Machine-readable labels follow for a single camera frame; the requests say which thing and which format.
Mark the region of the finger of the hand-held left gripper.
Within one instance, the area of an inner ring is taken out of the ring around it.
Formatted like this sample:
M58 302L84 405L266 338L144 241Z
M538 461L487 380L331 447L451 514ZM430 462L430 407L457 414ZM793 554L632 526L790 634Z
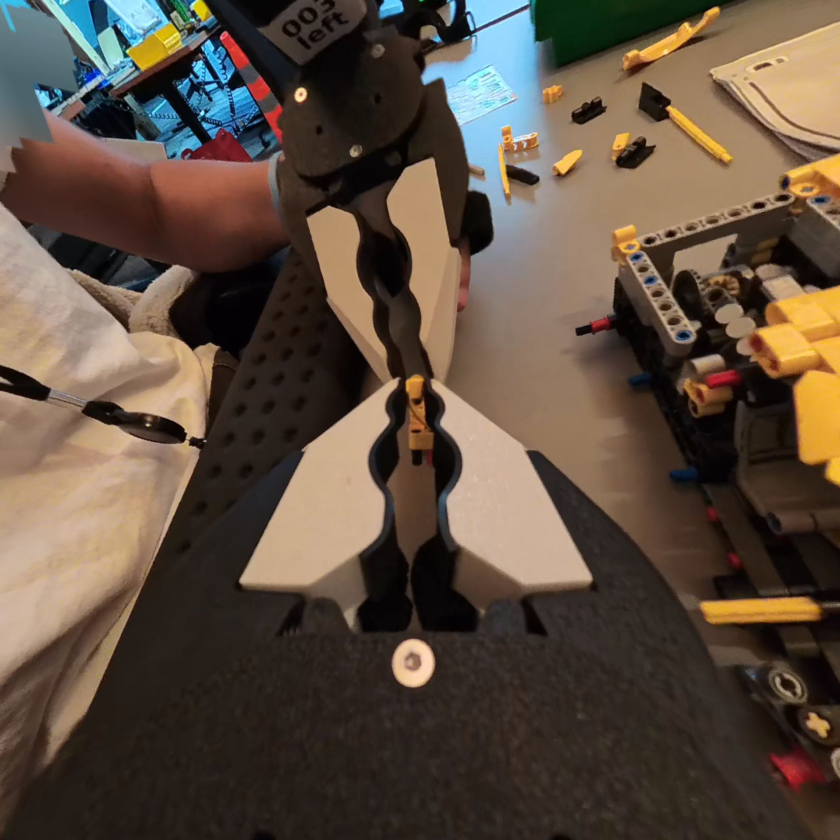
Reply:
M392 304L411 268L404 237L378 229L358 205L326 206L307 221L332 312L380 381L406 378L392 335Z
M433 377L446 383L455 346L461 257L449 241L434 159L405 168L386 207L410 257L408 288L419 309L420 344Z

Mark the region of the black perforated pad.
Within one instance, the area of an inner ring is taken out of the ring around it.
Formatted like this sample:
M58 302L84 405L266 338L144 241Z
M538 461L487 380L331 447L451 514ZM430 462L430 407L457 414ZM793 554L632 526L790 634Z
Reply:
M340 420L369 370L331 310L322 280L292 249L247 269L203 275L175 326L209 338L236 361L217 360L210 424L161 543L173 560L290 454Z

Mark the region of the long yellow rod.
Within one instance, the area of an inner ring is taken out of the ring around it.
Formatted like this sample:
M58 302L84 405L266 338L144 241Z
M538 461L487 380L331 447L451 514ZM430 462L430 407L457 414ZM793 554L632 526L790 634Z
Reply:
M665 110L668 119L689 137L694 144L720 163L724 165L732 163L732 155L720 143L712 139L706 132L688 119L685 114L672 104L667 106Z

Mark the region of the grey desk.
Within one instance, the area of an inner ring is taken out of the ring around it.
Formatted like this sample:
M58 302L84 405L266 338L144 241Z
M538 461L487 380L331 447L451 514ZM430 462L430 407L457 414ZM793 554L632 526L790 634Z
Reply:
M630 76L620 45L553 67L549 45L534 41L525 2L470 5L483 29L470 43L429 58L427 79L461 81L492 65L518 99L463 128L469 160L486 170L473 185L492 205L495 239L473 263L469 302L458 318L449 387L525 445L548 456L654 561L686 607L716 596L729 571L700 493L673 483L685 462L638 372L627 343L608 332L574 329L612 310L614 230L641 234L682 224L770 193L799 159L710 78L709 70L838 21L839 3L741 2L725 7L702 40ZM638 110L642 83L731 155L720 163L670 120ZM562 98L542 102L560 84ZM601 97L606 111L587 124L571 112ZM535 150L507 164L535 172L535 186L509 182L506 202L497 147L501 128L537 132ZM656 151L635 170L612 160L617 134L643 135ZM574 150L563 178L552 165Z

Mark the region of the small yellow brick assembly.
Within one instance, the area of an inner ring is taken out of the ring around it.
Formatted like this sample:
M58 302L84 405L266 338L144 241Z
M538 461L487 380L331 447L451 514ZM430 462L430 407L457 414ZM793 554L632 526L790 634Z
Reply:
M425 379L414 374L406 379L406 416L408 422L408 447L413 466L432 462L434 430L427 421Z

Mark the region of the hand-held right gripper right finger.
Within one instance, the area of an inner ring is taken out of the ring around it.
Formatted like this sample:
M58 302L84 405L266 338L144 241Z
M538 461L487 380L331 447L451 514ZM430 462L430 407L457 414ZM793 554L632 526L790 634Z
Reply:
M420 548L421 627L476 629L499 602L590 590L536 454L438 381L426 411L436 525Z

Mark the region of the black badge reel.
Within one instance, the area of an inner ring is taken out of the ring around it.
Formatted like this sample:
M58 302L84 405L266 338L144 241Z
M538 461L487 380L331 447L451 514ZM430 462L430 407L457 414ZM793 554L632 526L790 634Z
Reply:
M170 418L127 411L117 403L102 399L82 399L51 389L30 375L4 365L1 366L1 391L32 402L65 408L147 442L187 445L198 449L206 444L204 437L189 435L182 425Z

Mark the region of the yellow black toy car model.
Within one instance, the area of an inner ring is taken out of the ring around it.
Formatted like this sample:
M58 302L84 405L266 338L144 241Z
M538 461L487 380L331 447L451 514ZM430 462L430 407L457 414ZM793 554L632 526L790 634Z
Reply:
M839 780L838 154L775 192L683 224L612 235L616 331L699 487L731 573L700 605L773 655L736 673L788 753L791 787Z

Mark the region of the open instruction booklet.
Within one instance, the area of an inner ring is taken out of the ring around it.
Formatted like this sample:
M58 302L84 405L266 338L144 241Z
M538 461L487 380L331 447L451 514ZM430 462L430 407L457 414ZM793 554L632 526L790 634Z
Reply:
M805 160L839 152L839 23L713 68L710 77Z

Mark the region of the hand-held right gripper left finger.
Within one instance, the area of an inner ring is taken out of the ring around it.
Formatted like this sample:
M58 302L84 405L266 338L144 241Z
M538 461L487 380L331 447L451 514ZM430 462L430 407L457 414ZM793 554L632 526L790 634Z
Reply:
M331 600L368 633L408 628L408 562L388 487L405 420L405 385L396 378L302 450L242 588Z

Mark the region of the black device with green lights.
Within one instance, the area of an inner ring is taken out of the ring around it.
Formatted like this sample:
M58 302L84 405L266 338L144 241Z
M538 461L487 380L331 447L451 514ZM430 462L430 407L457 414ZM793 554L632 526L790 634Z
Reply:
M420 39L425 27L434 30L445 45L471 39L476 32L475 19L467 8L467 1L403 1L399 33Z

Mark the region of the green plastic bin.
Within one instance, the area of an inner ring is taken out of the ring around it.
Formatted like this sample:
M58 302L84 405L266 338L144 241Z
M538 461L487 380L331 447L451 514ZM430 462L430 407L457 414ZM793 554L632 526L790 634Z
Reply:
M682 24L722 1L531 1L535 41L564 67L636 37Z

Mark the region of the orange striped post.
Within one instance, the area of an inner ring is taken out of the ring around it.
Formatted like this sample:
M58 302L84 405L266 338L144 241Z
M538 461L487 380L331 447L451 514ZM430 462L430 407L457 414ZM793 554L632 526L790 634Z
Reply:
M235 39L228 31L220 35L221 42L234 63L238 74L241 76L251 97L255 100L262 116L268 123L279 144L282 144L283 137L280 128L280 116L282 107L275 94L270 90L266 81L252 65L246 53L239 47Z

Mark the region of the yellow storage bin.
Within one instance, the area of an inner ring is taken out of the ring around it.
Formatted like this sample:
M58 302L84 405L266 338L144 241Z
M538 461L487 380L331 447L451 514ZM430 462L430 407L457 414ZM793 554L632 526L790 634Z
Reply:
M140 71L160 64L182 47L181 31L172 23L148 35L139 44L127 49L127 56Z

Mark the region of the yellow curved panel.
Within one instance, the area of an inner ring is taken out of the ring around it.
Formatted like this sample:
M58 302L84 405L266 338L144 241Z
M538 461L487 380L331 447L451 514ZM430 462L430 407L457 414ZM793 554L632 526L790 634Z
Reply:
M623 70L632 70L649 66L667 56L672 55L678 49L686 46L692 40L697 39L717 21L721 12L719 6L708 9L695 23L686 21L672 34L660 39L644 49L632 49L623 56Z

